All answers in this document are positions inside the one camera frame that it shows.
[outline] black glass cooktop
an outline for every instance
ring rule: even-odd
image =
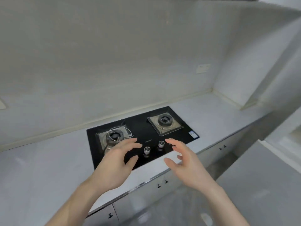
[[[137,137],[137,142],[143,145],[124,157],[126,163],[131,157],[139,156],[134,169],[171,152],[172,145],[165,143],[167,138],[185,144],[199,138],[169,106],[87,129],[87,135],[95,169],[104,155],[126,138]]]

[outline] electrical outlet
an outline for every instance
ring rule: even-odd
[[[210,68],[211,64],[200,64],[197,67],[197,74],[201,74],[201,73],[206,73],[209,68]]]
[[[0,110],[1,109],[6,109],[6,106],[5,106],[5,104],[0,99]]]

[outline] forearm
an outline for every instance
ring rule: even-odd
[[[218,226],[250,226],[222,187],[216,184],[205,196]]]
[[[46,226],[80,226],[95,201],[104,192],[97,190],[89,179],[80,184],[71,197]]]

